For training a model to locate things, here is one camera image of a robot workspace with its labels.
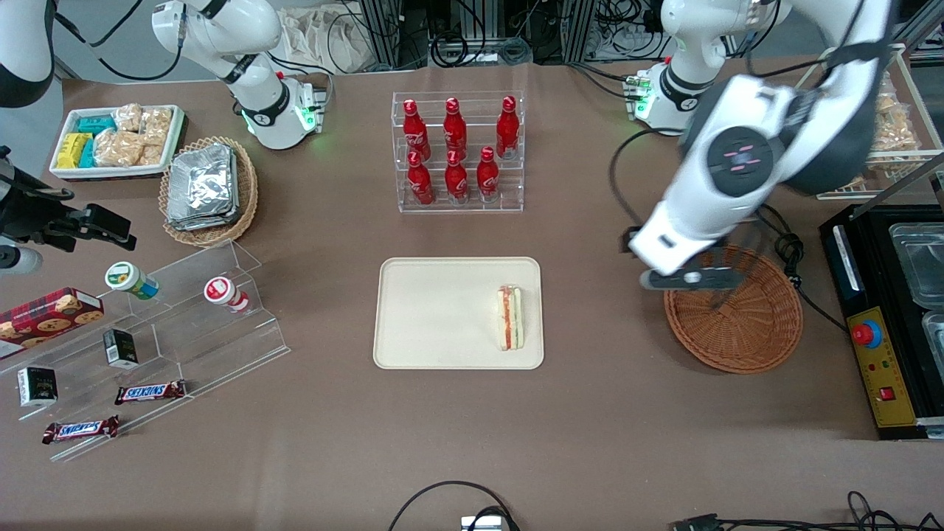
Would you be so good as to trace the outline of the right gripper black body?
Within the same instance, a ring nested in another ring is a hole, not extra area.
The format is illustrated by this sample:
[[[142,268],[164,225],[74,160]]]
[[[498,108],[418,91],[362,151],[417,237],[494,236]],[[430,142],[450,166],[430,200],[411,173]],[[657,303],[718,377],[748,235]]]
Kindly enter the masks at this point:
[[[73,249],[75,238],[58,235],[54,225],[74,209],[67,207],[74,193],[53,189],[14,166],[2,168],[2,236],[19,244],[33,242],[55,249]]]

